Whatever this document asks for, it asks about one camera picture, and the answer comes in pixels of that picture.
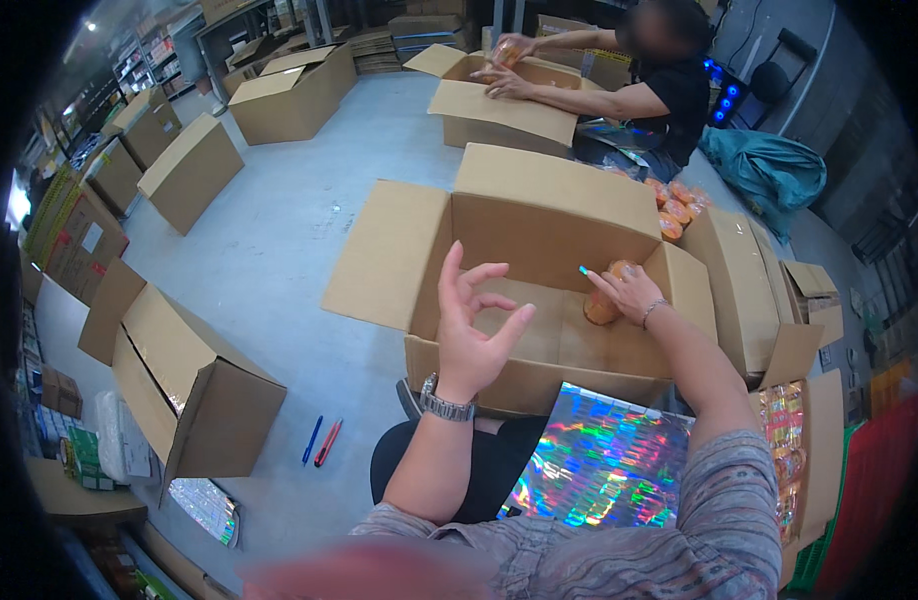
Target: person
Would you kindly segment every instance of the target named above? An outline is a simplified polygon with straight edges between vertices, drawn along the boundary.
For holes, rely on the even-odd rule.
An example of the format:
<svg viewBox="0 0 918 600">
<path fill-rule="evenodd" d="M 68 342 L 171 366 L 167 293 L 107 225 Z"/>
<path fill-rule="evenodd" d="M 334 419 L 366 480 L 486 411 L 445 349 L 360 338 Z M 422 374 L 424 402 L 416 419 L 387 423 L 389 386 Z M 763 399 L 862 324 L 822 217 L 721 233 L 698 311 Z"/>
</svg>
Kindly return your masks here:
<svg viewBox="0 0 918 600">
<path fill-rule="evenodd" d="M 509 265 L 483 264 L 463 273 L 462 256 L 456 242 L 441 269 L 435 389 L 439 401 L 460 406 L 498 377 L 536 310 L 530 304 L 516 307 L 499 294 L 477 293 L 478 284 L 503 276 Z M 474 421 L 426 410 L 418 422 L 393 428 L 377 445 L 373 469 L 394 467 L 388 475 L 373 474 L 380 502 L 352 534 L 433 539 L 483 551 L 499 565 L 488 582 L 499 597 L 775 597 L 781 565 L 777 478 L 745 383 L 715 343 L 664 301 L 641 267 L 620 280 L 592 270 L 587 276 L 652 334 L 695 413 L 675 529 L 588 531 L 525 515 L 492 521 L 535 440 L 531 448 L 517 450 L 518 470 L 490 471 L 500 457 L 485 453 L 514 448 L 516 438 L 528 443 L 529 436 L 515 430 L 516 421 L 487 433 Z M 490 306 L 514 310 L 492 337 L 472 326 L 475 313 Z M 503 435 L 509 426 L 513 431 Z M 403 432 L 409 438 L 404 449 Z M 490 445 L 496 442 L 491 438 L 501 443 Z M 483 468 L 485 474 L 476 472 Z M 479 489 L 489 477 L 505 478 L 486 486 L 505 490 L 497 501 L 489 499 L 490 489 Z M 484 514 L 489 521 L 454 522 L 461 513 Z"/>
<path fill-rule="evenodd" d="M 552 48 L 630 55 L 633 83 L 620 90 L 539 86 L 497 63 L 473 76 L 489 77 L 484 81 L 491 81 L 486 88 L 491 98 L 534 100 L 574 114 L 605 117 L 618 126 L 610 127 L 606 139 L 597 131 L 594 137 L 600 141 L 576 137 L 574 152 L 581 161 L 601 163 L 607 155 L 632 166 L 612 147 L 642 150 L 643 140 L 660 140 L 646 141 L 641 154 L 652 175 L 668 183 L 688 164 L 707 120 L 709 84 L 701 54 L 711 38 L 708 16 L 694 0 L 650 0 L 628 9 L 616 30 L 575 30 L 533 39 L 505 33 L 499 38 L 500 43 L 519 46 L 523 57 Z"/>
</svg>

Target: black shirt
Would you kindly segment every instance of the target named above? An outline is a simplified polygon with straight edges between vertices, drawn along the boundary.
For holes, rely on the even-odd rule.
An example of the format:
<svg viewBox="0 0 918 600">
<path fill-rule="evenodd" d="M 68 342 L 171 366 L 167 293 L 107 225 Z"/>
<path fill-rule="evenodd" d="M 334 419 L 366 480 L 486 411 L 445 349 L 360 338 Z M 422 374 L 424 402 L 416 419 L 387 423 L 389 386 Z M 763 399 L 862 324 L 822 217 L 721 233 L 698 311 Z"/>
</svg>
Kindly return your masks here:
<svg viewBox="0 0 918 600">
<path fill-rule="evenodd" d="M 633 63 L 633 83 L 642 82 L 654 91 L 669 109 L 669 114 L 648 119 L 633 119 L 640 129 L 666 132 L 657 150 L 665 150 L 676 164 L 684 167 L 699 145 L 708 118 L 708 75 L 698 56 L 671 64 Z"/>
</svg>

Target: silver wristwatch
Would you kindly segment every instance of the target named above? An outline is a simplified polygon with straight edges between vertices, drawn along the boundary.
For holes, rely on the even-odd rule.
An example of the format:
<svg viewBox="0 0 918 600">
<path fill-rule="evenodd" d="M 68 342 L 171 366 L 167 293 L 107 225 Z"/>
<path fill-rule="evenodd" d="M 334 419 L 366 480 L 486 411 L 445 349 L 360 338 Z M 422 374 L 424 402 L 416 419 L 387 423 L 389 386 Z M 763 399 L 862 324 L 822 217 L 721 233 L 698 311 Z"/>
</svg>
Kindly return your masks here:
<svg viewBox="0 0 918 600">
<path fill-rule="evenodd" d="M 472 421 L 475 416 L 475 405 L 479 399 L 477 394 L 468 404 L 446 402 L 435 395 L 436 386 L 439 385 L 439 375 L 433 373 L 422 384 L 422 396 L 418 399 L 418 406 L 423 411 L 429 411 L 437 417 L 447 421 Z"/>
</svg>

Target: black chair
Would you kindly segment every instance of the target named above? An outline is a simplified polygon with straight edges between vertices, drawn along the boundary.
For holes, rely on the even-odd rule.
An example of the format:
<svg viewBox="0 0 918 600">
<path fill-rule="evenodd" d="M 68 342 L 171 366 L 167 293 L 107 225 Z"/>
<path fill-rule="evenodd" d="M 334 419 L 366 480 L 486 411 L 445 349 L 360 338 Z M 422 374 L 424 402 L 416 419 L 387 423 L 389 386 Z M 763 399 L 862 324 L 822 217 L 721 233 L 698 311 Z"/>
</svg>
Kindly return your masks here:
<svg viewBox="0 0 918 600">
<path fill-rule="evenodd" d="M 796 76 L 790 81 L 785 74 L 785 70 L 772 61 L 772 57 L 776 54 L 779 46 L 783 44 L 792 54 L 795 54 L 796 57 L 802 61 L 799 72 L 796 73 Z M 818 54 L 819 52 L 815 48 L 805 43 L 798 35 L 793 34 L 784 27 L 782 28 L 778 33 L 776 47 L 772 49 L 772 52 L 769 53 L 761 65 L 755 67 L 753 77 L 749 81 L 749 91 L 752 92 L 755 100 L 766 105 L 765 111 L 759 116 L 750 129 L 752 128 L 755 130 L 762 127 L 762 124 L 769 118 L 772 111 L 775 110 L 779 103 L 789 95 L 790 91 L 792 91 L 792 87 L 802 76 L 802 73 L 805 72 L 806 67 L 815 62 Z M 735 116 L 745 123 L 747 127 L 749 126 L 749 123 L 738 114 L 738 110 Z"/>
</svg>

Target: label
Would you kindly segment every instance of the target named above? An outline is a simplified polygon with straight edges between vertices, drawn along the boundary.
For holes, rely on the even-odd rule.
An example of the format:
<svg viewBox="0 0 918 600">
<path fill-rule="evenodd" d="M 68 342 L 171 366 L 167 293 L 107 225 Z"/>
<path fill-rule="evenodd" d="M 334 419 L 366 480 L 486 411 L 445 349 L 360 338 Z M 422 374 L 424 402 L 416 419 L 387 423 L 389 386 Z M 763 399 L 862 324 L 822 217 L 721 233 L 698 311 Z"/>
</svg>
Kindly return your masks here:
<svg viewBox="0 0 918 600">
<path fill-rule="evenodd" d="M 98 244 L 99 240 L 102 238 L 102 233 L 102 228 L 97 222 L 89 226 L 89 231 L 85 234 L 85 239 L 82 240 L 82 247 L 85 248 L 86 252 L 92 254 L 96 251 L 96 244 Z"/>
</svg>

